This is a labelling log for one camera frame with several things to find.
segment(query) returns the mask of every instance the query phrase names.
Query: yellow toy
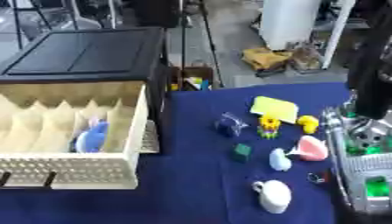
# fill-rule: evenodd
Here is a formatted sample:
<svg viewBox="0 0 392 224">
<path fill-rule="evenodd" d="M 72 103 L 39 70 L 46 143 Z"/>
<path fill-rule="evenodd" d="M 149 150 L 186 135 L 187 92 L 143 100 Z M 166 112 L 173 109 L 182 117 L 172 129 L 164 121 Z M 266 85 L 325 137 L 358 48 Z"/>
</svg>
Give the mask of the yellow toy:
<svg viewBox="0 0 392 224">
<path fill-rule="evenodd" d="M 272 115 L 264 115 L 260 117 L 260 126 L 264 130 L 278 130 L 281 122 Z"/>
<path fill-rule="evenodd" d="M 298 118 L 297 124 L 304 126 L 304 133 L 314 134 L 319 126 L 319 120 L 312 115 L 303 115 Z"/>
<path fill-rule="evenodd" d="M 280 127 L 281 122 L 272 115 L 264 115 L 259 119 L 260 126 L 258 133 L 264 138 L 275 138 L 277 137 L 277 130 Z"/>
</svg>

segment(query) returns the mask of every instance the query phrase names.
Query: green cube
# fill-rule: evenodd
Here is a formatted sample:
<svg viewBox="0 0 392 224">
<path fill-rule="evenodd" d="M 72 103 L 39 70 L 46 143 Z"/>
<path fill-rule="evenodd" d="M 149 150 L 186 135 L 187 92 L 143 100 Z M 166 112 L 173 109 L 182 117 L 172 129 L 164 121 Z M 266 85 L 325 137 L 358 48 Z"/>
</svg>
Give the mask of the green cube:
<svg viewBox="0 0 392 224">
<path fill-rule="evenodd" d="M 249 146 L 239 143 L 232 151 L 232 158 L 237 162 L 246 163 L 249 160 L 251 151 L 252 149 Z"/>
</svg>

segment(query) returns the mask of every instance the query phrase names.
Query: blue toy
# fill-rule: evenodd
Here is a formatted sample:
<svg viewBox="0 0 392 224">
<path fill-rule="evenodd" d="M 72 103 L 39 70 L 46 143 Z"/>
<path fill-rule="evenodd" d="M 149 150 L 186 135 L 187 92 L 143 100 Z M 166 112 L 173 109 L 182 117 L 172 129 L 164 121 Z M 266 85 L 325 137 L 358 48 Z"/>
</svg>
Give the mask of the blue toy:
<svg viewBox="0 0 392 224">
<path fill-rule="evenodd" d="M 99 152 L 105 142 L 109 124 L 99 121 L 93 127 L 83 131 L 76 139 L 77 152 Z"/>
<path fill-rule="evenodd" d="M 238 137 L 245 127 L 248 127 L 245 122 L 228 112 L 222 114 L 220 119 L 215 122 L 216 130 L 226 137 Z"/>
</svg>

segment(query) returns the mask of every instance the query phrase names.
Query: metal pole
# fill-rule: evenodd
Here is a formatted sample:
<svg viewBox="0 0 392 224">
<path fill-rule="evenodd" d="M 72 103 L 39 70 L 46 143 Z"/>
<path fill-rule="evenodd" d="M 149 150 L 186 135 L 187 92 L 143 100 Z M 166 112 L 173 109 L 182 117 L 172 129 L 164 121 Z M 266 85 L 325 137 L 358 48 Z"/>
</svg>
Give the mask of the metal pole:
<svg viewBox="0 0 392 224">
<path fill-rule="evenodd" d="M 221 88 L 223 88 L 224 85 L 223 85 L 223 80 L 222 80 L 222 76 L 221 76 L 221 70 L 220 70 L 220 67 L 219 67 L 218 57 L 216 56 L 216 47 L 215 47 L 215 44 L 214 44 L 214 41 L 213 41 L 213 36 L 211 34 L 210 24 L 208 22 L 207 8 L 206 8 L 206 5 L 204 3 L 204 0 L 199 0 L 199 1 L 200 1 L 201 15 L 203 16 L 204 25 L 206 26 L 206 35 L 208 36 L 208 42 L 210 44 L 211 53 L 213 55 L 213 63 L 215 64 L 216 73 L 218 74 L 219 86 Z"/>
<path fill-rule="evenodd" d="M 345 29 L 348 17 L 350 16 L 351 10 L 355 6 L 355 3 L 356 0 L 346 0 L 341 7 L 339 17 L 336 20 L 336 25 L 333 28 L 332 36 L 328 42 L 328 47 L 325 50 L 322 66 L 323 69 L 327 69 L 331 64 L 333 55 L 335 54 L 336 48 L 338 47 L 340 37 Z"/>
<path fill-rule="evenodd" d="M 20 21 L 19 21 L 19 12 L 18 12 L 18 2 L 17 0 L 12 0 L 12 9 L 14 12 L 14 19 L 15 19 L 15 30 L 17 31 L 17 46 L 19 50 L 22 50 L 23 43 L 22 43 L 22 33 L 20 30 Z"/>
<path fill-rule="evenodd" d="M 186 0 L 179 0 L 179 7 L 181 9 L 181 80 L 182 82 L 186 76 Z"/>
</svg>

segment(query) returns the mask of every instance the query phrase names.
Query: black lid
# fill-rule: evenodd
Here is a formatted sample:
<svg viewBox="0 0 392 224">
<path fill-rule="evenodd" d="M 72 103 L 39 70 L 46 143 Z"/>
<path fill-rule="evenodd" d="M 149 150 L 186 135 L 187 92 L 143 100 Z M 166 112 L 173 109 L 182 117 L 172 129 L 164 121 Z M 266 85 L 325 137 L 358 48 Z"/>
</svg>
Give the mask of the black lid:
<svg viewBox="0 0 392 224">
<path fill-rule="evenodd" d="M 163 30 L 52 31 L 0 67 L 0 82 L 145 81 L 161 53 Z"/>
</svg>

